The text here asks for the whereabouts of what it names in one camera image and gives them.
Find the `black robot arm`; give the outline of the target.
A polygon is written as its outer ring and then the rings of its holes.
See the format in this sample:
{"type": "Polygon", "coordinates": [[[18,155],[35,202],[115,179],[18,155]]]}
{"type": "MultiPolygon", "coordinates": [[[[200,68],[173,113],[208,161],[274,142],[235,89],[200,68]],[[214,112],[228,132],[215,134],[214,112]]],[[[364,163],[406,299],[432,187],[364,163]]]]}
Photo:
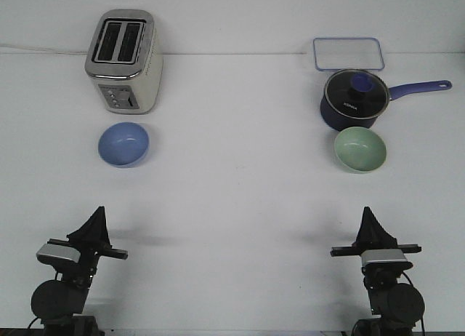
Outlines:
{"type": "Polygon", "coordinates": [[[399,244],[370,207],[363,209],[352,245],[330,251],[332,257],[361,259],[363,285],[373,317],[356,321],[351,335],[412,335],[417,323],[424,326],[424,299],[405,273],[413,267],[406,255],[420,251],[418,244],[399,244]]]}
{"type": "Polygon", "coordinates": [[[89,289],[101,257],[125,260],[128,252],[110,243],[104,206],[65,240],[49,239],[36,253],[55,277],[32,294],[31,310],[44,326],[44,335],[104,335],[95,316],[83,315],[89,289]]]}

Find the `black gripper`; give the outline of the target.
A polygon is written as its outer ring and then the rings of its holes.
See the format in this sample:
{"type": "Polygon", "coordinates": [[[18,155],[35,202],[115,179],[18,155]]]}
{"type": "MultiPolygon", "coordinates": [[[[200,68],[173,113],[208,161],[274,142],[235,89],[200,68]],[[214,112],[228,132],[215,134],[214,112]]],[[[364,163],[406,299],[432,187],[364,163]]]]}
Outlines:
{"type": "Polygon", "coordinates": [[[47,243],[77,249],[81,253],[78,263],[57,263],[52,265],[63,277],[89,278],[96,274],[101,257],[126,260],[128,252],[116,249],[110,242],[104,206],[98,207],[91,217],[76,231],[69,233],[68,241],[50,239],[47,243]]]}
{"type": "Polygon", "coordinates": [[[370,207],[364,207],[359,231],[352,247],[332,247],[331,257],[359,256],[361,271],[365,277],[378,278],[389,276],[400,278],[413,263],[406,254],[421,252],[417,244],[401,244],[397,248],[397,239],[387,233],[376,219],[370,207]],[[361,249],[372,244],[377,249],[361,249]]]}

